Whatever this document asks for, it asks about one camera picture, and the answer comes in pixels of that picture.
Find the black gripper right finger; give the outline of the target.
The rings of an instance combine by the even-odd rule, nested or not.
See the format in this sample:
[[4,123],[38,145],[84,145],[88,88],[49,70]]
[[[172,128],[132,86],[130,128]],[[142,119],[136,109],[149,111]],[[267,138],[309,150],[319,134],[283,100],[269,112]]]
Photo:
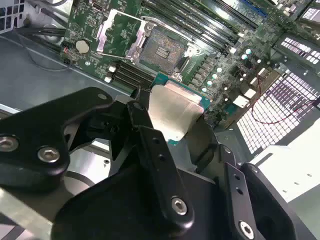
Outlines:
[[237,165],[199,117],[186,142],[196,180],[187,184],[195,211],[197,239],[298,240],[300,221],[255,165]]

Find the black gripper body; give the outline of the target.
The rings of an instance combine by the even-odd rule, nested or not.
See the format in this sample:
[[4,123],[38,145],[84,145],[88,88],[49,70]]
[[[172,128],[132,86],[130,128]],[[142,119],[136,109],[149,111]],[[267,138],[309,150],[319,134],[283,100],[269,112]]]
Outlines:
[[218,187],[212,181],[180,170],[192,202],[191,228],[177,235],[162,219],[145,173],[137,165],[106,178],[70,199],[56,215],[53,240],[230,240]]

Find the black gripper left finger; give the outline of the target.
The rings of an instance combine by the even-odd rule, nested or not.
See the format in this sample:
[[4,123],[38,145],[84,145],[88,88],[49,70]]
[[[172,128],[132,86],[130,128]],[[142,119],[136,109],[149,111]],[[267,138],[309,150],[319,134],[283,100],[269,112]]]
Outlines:
[[188,231],[195,214],[163,134],[138,101],[114,101],[88,87],[18,112],[0,122],[0,183],[46,192],[62,181],[70,154],[95,139],[108,140],[122,161],[115,175],[137,165],[156,197],[165,224]]

